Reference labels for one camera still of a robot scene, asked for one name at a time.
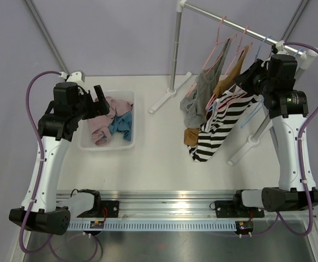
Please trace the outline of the aluminium mounting rail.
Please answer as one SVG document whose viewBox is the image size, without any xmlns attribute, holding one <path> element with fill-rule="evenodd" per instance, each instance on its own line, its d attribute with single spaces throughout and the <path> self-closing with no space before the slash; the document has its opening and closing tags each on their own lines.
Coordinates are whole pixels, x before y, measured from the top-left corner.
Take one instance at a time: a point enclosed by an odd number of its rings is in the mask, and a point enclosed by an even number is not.
<svg viewBox="0 0 318 262">
<path fill-rule="evenodd" d="M 119 214 L 106 222 L 216 221 L 214 202 L 231 200 L 233 190 L 99 190 L 118 200 Z"/>
</svg>

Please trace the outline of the teal blue tank top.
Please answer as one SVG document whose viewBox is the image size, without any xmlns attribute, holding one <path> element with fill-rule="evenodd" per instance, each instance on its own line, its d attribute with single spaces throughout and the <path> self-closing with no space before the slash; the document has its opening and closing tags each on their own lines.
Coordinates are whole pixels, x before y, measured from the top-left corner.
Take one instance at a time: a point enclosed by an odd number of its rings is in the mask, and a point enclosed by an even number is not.
<svg viewBox="0 0 318 262">
<path fill-rule="evenodd" d="M 133 123 L 133 116 L 131 111 L 126 112 L 122 116 L 115 116 L 112 123 L 109 126 L 110 134 L 114 135 L 114 133 L 118 132 L 123 135 L 124 140 L 131 141 L 132 123 Z"/>
</svg>

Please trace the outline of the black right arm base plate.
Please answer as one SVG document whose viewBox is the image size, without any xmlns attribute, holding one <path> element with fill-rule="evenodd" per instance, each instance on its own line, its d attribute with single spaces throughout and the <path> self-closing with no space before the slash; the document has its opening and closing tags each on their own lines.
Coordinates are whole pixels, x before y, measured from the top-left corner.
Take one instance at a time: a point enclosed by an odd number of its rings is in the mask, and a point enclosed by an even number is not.
<svg viewBox="0 0 318 262">
<path fill-rule="evenodd" d="M 216 200 L 210 203 L 210 208 L 217 218 L 249 218 L 249 213 L 232 200 Z"/>
</svg>

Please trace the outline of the grey tank top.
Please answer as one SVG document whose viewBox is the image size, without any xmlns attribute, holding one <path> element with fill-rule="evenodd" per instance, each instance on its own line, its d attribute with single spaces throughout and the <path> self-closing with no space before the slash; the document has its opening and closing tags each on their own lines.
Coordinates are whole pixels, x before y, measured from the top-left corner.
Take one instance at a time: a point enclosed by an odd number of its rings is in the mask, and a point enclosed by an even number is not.
<svg viewBox="0 0 318 262">
<path fill-rule="evenodd" d="M 180 102 L 186 128 L 200 128 L 205 122 L 206 105 L 221 76 L 232 39 L 227 38 L 215 45 L 190 90 Z"/>
</svg>

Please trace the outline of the mustard brown tank top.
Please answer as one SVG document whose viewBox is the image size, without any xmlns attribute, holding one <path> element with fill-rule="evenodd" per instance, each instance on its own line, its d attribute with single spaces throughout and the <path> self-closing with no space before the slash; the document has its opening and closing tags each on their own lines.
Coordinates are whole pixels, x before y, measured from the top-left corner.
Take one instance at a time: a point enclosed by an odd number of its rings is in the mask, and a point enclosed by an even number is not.
<svg viewBox="0 0 318 262">
<path fill-rule="evenodd" d="M 251 49 L 251 44 L 246 45 L 238 54 L 239 57 L 236 60 L 234 66 L 229 66 L 225 72 L 225 76 L 223 78 L 219 78 L 217 82 L 217 86 L 215 87 L 213 94 L 206 105 L 206 114 L 205 114 L 205 122 L 210 117 L 207 109 L 213 104 L 214 100 L 220 98 L 221 95 L 232 88 L 235 81 L 234 78 L 237 77 L 241 73 L 242 65 L 244 63 L 245 57 L 247 56 L 249 50 Z M 183 142 L 187 146 L 195 146 L 197 144 L 197 137 L 200 128 L 186 128 L 184 131 Z"/>
</svg>

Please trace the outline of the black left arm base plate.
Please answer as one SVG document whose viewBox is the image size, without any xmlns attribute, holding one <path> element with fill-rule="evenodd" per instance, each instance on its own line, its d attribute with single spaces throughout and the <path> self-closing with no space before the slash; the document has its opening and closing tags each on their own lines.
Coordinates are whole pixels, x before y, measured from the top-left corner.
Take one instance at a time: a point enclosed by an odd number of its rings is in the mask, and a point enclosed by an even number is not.
<svg viewBox="0 0 318 262">
<path fill-rule="evenodd" d="M 97 218 L 118 218 L 120 211 L 118 200 L 102 200 L 94 204 L 91 217 Z"/>
</svg>

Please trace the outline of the black white striped tank top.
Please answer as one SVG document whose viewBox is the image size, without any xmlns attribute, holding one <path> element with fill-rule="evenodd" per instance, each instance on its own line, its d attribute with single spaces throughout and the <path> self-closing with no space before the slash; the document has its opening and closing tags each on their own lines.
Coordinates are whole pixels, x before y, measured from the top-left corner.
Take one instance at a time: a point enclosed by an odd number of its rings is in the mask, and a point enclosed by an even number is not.
<svg viewBox="0 0 318 262">
<path fill-rule="evenodd" d="M 261 101 L 241 88 L 227 90 L 211 105 L 210 117 L 199 129 L 197 144 L 188 146 L 190 157 L 195 162 L 208 161 L 223 144 L 244 112 Z"/>
</svg>

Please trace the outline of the mauve pink tank top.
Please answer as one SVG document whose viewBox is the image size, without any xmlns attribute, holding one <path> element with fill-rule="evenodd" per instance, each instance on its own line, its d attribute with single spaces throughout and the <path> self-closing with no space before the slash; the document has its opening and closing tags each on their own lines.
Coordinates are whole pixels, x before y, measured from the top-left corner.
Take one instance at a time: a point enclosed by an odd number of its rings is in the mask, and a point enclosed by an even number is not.
<svg viewBox="0 0 318 262">
<path fill-rule="evenodd" d="M 110 112 L 107 115 L 98 116 L 87 121 L 92 141 L 97 146 L 102 146 L 111 141 L 112 136 L 109 131 L 109 126 L 112 123 L 115 116 L 122 116 L 126 112 L 133 109 L 133 103 L 123 100 L 116 99 L 113 97 L 106 97 L 107 102 L 110 106 Z"/>
</svg>

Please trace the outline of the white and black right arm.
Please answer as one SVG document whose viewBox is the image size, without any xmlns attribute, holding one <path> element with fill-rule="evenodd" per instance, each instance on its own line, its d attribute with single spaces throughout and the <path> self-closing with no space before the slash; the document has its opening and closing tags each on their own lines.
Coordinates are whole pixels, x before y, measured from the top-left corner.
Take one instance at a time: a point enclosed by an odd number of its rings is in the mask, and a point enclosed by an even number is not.
<svg viewBox="0 0 318 262">
<path fill-rule="evenodd" d="M 308 100 L 294 89 L 297 61 L 294 56 L 275 54 L 257 59 L 235 82 L 247 94 L 263 97 L 278 143 L 280 165 L 277 187 L 240 191 L 232 211 L 245 216 L 252 207 L 268 212 L 312 211 L 318 205 L 318 189 L 311 174 L 305 122 Z"/>
</svg>

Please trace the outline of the white plastic basket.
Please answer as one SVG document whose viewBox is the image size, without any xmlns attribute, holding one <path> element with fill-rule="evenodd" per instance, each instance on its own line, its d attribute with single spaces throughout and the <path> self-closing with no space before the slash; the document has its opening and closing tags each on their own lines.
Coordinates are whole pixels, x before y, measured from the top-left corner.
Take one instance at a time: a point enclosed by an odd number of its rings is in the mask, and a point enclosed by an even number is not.
<svg viewBox="0 0 318 262">
<path fill-rule="evenodd" d="M 84 151 L 125 150 L 135 145 L 136 95 L 132 90 L 104 92 L 110 112 L 79 124 L 78 146 Z"/>
</svg>

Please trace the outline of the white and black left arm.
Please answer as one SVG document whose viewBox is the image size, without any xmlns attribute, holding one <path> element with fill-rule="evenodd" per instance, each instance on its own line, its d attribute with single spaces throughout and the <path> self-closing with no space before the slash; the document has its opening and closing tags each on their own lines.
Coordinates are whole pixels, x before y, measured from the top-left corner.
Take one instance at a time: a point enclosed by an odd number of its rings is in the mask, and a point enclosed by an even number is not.
<svg viewBox="0 0 318 262">
<path fill-rule="evenodd" d="M 107 217 L 100 193 L 79 189 L 74 197 L 57 205 L 57 184 L 65 154 L 81 120 L 107 115 L 110 106 L 101 86 L 94 86 L 97 99 L 75 82 L 60 82 L 37 129 L 38 153 L 31 184 L 21 207 L 11 209 L 9 220 L 21 231 L 63 235 L 72 217 Z"/>
</svg>

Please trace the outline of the grey metal clothes rack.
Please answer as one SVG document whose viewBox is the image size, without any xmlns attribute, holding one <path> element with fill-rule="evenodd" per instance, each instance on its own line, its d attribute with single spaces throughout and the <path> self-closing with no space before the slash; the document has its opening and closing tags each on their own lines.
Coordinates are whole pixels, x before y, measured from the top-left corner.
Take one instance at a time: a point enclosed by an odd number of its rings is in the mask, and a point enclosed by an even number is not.
<svg viewBox="0 0 318 262">
<path fill-rule="evenodd" d="M 160 98 L 150 109 L 149 113 L 156 113 L 167 101 L 171 98 L 175 97 L 178 90 L 191 78 L 192 73 L 186 73 L 182 78 L 178 80 L 178 83 L 175 83 L 176 77 L 176 67 L 177 67 L 177 57 L 178 57 L 178 44 L 179 44 L 179 36 L 181 30 L 181 20 L 182 20 L 182 12 L 183 9 L 189 9 L 198 14 L 201 14 L 205 17 L 213 19 L 215 21 L 220 22 L 222 25 L 228 26 L 234 30 L 245 33 L 246 35 L 260 40 L 263 43 L 267 43 L 269 45 L 277 42 L 276 40 L 271 39 L 270 37 L 265 37 L 264 35 L 258 34 L 252 30 L 249 30 L 247 27 L 242 27 L 236 23 L 233 23 L 225 18 L 222 18 L 216 14 L 208 12 L 204 9 L 201 9 L 187 1 L 177 1 L 176 4 L 176 22 L 175 22 L 175 35 L 173 38 L 173 54 L 172 54 L 172 62 L 171 62 L 171 75 L 170 75 L 170 84 L 169 87 L 162 98 Z M 307 51 L 299 51 L 296 53 L 299 61 L 299 68 L 297 69 L 298 76 L 302 76 L 304 71 L 310 67 L 313 63 L 314 59 L 318 56 L 316 48 L 310 48 Z M 254 135 L 251 135 L 247 138 L 246 143 L 239 149 L 228 161 L 229 165 L 235 165 L 240 159 L 242 159 L 251 148 L 257 147 L 260 143 L 260 137 L 262 137 L 267 131 L 272 127 L 271 120 L 267 116 L 258 130 Z"/>
</svg>

